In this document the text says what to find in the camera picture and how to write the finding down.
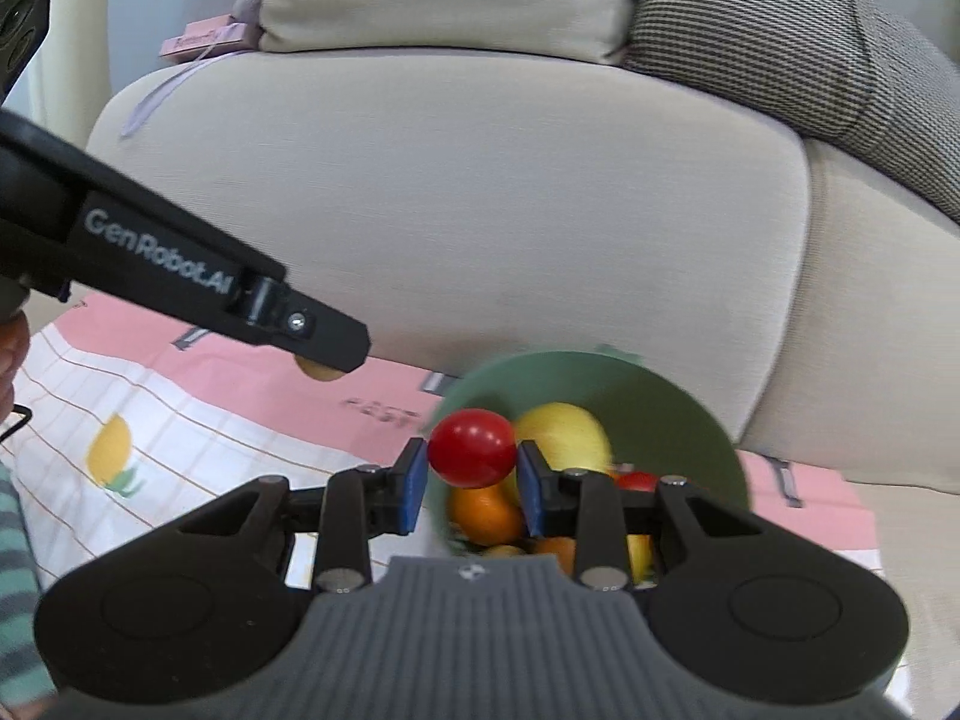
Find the pink box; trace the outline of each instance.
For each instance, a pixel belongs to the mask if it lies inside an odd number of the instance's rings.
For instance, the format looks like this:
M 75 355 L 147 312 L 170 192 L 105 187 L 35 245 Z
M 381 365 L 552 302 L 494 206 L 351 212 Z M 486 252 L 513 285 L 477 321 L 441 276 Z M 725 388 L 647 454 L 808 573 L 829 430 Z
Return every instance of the pink box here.
M 208 49 L 207 56 L 257 50 L 262 34 L 263 30 L 257 25 L 234 22 L 229 16 L 217 16 L 189 23 L 184 34 L 163 41 L 160 56 L 171 62 L 189 62 Z

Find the green bowl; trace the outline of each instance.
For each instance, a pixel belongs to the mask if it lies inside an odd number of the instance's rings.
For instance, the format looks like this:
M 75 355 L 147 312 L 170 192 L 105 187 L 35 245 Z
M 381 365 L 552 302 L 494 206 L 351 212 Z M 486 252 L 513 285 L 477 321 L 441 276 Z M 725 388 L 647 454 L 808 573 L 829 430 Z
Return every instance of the green bowl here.
M 717 420 L 688 392 L 613 350 L 527 352 L 489 362 L 450 388 L 426 431 L 456 410 L 489 409 L 514 421 L 555 401 L 580 406 L 600 421 L 616 464 L 680 474 L 728 504 L 750 506 L 743 469 Z M 448 488 L 430 477 L 426 508 L 448 533 Z

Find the green striped fabric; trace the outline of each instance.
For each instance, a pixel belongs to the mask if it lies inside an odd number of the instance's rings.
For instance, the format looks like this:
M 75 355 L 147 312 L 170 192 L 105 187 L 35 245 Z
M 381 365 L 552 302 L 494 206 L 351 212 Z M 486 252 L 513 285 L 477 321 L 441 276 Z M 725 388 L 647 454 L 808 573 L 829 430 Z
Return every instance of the green striped fabric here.
M 10 473 L 0 466 L 0 704 L 8 709 L 55 692 L 34 642 L 39 600 L 40 583 L 20 496 Z

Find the orange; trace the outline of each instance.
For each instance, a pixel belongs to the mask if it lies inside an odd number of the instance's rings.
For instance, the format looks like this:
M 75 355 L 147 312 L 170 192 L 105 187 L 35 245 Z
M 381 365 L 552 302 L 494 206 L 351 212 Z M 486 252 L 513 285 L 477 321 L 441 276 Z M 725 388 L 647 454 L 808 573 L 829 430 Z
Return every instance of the orange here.
M 573 557 L 577 551 L 577 542 L 567 536 L 540 538 L 534 547 L 535 555 L 556 555 L 560 570 L 569 577 L 573 576 Z
M 627 536 L 630 548 L 630 570 L 634 584 L 647 578 L 647 572 L 653 564 L 653 549 L 650 536 Z M 534 547 L 535 555 L 556 555 L 560 568 L 568 576 L 573 576 L 573 557 L 577 553 L 577 542 L 566 536 L 540 538 Z
M 469 541 L 482 547 L 509 544 L 524 533 L 523 514 L 500 485 L 478 490 L 450 488 L 446 513 Z

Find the blue gripper pad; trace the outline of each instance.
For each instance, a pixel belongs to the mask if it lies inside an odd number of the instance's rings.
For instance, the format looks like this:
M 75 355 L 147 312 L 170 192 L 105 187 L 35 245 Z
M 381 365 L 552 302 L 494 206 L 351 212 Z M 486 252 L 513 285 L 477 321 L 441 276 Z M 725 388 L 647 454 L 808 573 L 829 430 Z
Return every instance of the blue gripper pad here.
M 552 556 L 395 557 L 378 584 L 320 595 L 246 682 L 168 707 L 67 693 L 47 720 L 904 720 L 870 690 L 822 707 L 747 701 L 683 671 L 635 602 Z
M 403 507 L 400 510 L 400 536 L 407 536 L 416 528 L 416 518 L 419 508 L 424 502 L 426 491 L 426 477 L 429 470 L 426 458 L 426 442 L 421 442 L 416 450 L 410 469 L 403 480 Z
M 517 491 L 520 493 L 520 507 L 527 530 L 531 536 L 544 534 L 544 498 L 542 498 L 539 479 L 534 466 L 530 463 L 527 450 L 523 445 L 517 447 Z

